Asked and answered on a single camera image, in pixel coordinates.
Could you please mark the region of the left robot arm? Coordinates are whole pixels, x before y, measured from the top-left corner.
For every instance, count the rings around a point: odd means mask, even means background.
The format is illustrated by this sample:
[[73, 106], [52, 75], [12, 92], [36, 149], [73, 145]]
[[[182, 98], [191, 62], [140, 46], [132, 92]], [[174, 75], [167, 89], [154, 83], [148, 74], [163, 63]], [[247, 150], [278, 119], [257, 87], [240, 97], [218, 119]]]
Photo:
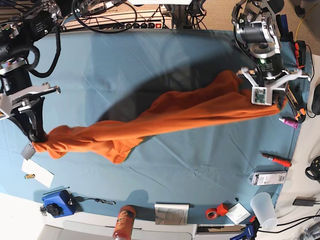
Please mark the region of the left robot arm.
[[289, 82], [310, 79], [300, 66], [284, 67], [281, 56], [282, 0], [241, 0], [232, 10], [233, 35], [238, 48], [254, 63], [242, 67], [238, 75], [251, 84], [251, 102], [255, 105], [283, 108]]

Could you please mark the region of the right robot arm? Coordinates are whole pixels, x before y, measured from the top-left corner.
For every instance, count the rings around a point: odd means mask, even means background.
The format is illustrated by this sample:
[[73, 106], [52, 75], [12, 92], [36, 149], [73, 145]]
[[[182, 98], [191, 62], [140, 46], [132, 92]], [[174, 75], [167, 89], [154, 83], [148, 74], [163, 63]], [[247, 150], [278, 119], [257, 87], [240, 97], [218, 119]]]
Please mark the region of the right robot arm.
[[[38, 0], [20, 16], [0, 24], [0, 118], [9, 119], [31, 142], [44, 142], [44, 96], [60, 93], [49, 83], [35, 86], [31, 75], [47, 78], [61, 53], [60, 24], [67, 7], [60, 0]], [[56, 53], [46, 72], [36, 71], [40, 50], [34, 45], [54, 32]]]

